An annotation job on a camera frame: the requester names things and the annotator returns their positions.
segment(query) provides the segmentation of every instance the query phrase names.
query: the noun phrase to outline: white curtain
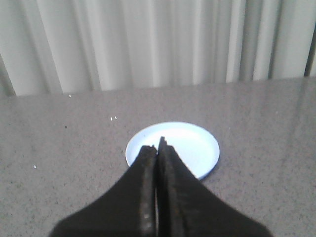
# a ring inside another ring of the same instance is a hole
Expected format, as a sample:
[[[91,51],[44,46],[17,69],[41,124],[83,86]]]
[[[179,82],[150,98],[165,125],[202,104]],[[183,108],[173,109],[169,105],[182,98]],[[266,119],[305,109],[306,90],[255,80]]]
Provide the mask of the white curtain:
[[[0,0],[0,94],[316,76],[315,0]]]

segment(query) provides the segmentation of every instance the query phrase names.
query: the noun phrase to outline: gray speckled countertop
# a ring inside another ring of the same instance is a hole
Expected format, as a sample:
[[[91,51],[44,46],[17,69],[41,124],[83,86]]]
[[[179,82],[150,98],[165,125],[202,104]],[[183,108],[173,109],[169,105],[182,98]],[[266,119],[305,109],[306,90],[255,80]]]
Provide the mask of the gray speckled countertop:
[[[137,131],[163,121],[217,138],[221,157],[203,183],[223,201],[276,237],[316,235],[311,78],[0,100],[0,236],[48,235],[127,170]]]

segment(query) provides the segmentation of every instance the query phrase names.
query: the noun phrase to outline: granite countertop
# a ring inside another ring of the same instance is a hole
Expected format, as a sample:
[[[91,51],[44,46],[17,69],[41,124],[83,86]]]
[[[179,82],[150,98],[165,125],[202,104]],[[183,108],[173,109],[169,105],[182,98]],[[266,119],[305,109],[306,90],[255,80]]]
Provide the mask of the granite countertop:
[[[48,235],[127,170],[137,131],[163,121],[217,138],[202,182],[219,198],[275,237],[315,236],[315,78],[0,100],[0,236]]]

